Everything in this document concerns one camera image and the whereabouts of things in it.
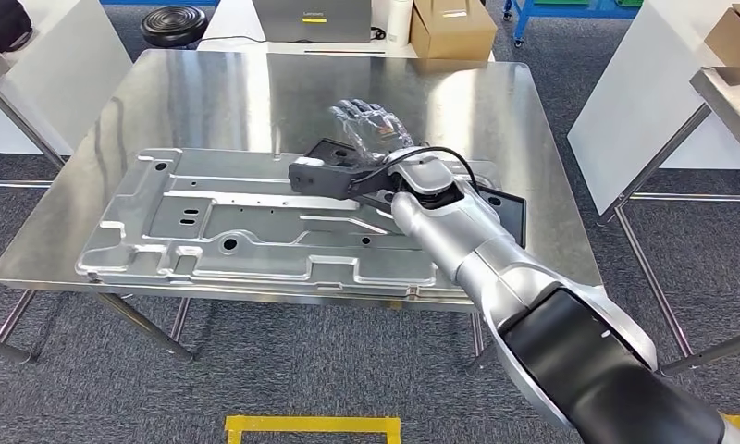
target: white bottle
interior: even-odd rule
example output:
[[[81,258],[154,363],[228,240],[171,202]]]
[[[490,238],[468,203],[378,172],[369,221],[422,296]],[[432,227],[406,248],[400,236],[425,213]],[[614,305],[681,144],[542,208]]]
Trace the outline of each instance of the white bottle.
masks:
[[[413,0],[389,0],[387,42],[392,46],[402,48],[408,44],[412,11]]]

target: black stool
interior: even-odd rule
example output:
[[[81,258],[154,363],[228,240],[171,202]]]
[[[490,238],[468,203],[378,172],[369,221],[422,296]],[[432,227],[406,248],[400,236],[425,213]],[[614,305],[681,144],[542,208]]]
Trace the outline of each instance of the black stool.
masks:
[[[192,6],[166,6],[147,14],[142,21],[144,40],[160,48],[187,47],[204,37],[209,20]]]

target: laptop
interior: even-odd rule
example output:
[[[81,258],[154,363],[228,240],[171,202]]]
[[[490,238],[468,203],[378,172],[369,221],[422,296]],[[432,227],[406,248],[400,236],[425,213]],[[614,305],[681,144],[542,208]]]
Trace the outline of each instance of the laptop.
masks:
[[[253,0],[268,42],[370,42],[371,0]]]

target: hole in metal panel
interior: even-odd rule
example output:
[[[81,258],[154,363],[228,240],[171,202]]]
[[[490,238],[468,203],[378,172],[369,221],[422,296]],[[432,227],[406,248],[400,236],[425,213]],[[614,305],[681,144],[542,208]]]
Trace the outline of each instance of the hole in metal panel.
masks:
[[[225,248],[228,251],[231,251],[237,248],[237,240],[236,239],[223,240],[223,248]]]

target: black bag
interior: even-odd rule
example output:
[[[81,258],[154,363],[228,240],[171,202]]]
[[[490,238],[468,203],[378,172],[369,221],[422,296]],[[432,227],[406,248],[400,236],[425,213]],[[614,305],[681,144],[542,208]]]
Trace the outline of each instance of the black bag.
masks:
[[[0,52],[16,51],[32,36],[32,22],[19,0],[0,0]]]

